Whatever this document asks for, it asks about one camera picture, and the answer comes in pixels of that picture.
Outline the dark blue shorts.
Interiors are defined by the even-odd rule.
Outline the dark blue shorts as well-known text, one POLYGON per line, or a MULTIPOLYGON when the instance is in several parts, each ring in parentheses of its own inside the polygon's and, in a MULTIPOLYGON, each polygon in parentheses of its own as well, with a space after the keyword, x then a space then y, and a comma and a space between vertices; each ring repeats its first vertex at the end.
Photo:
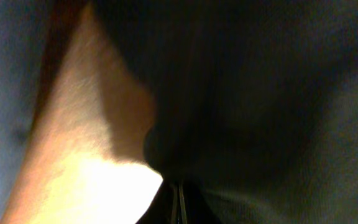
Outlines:
POLYGON ((34 120, 53 1, 0 0, 0 219, 34 120))

